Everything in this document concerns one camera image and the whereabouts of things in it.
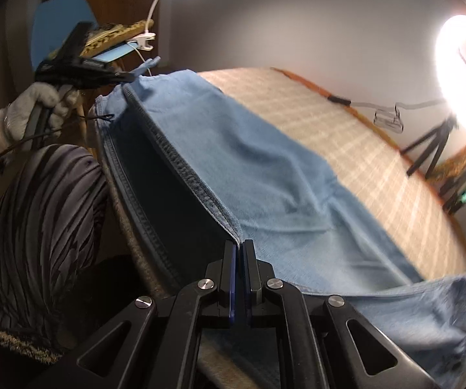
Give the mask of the dark striped sleeve forearm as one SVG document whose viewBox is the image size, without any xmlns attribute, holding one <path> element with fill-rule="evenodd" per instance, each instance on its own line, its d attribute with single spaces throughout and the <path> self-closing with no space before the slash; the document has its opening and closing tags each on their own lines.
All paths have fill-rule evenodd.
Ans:
<svg viewBox="0 0 466 389">
<path fill-rule="evenodd" d="M 32 154 L 0 198 L 0 336 L 63 351 L 76 343 L 70 301 L 97 259 L 108 186 L 83 147 Z"/>
</svg>

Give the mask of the left hand white glove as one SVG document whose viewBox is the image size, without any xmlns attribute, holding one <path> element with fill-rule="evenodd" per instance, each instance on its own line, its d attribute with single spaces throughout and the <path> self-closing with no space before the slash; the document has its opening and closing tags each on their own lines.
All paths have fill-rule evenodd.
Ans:
<svg viewBox="0 0 466 389">
<path fill-rule="evenodd" d="M 6 108 L 0 109 L 0 153 L 25 136 L 33 108 L 42 105 L 49 114 L 49 127 L 60 128 L 76 106 L 80 92 L 69 89 L 62 95 L 47 83 L 33 83 Z"/>
</svg>

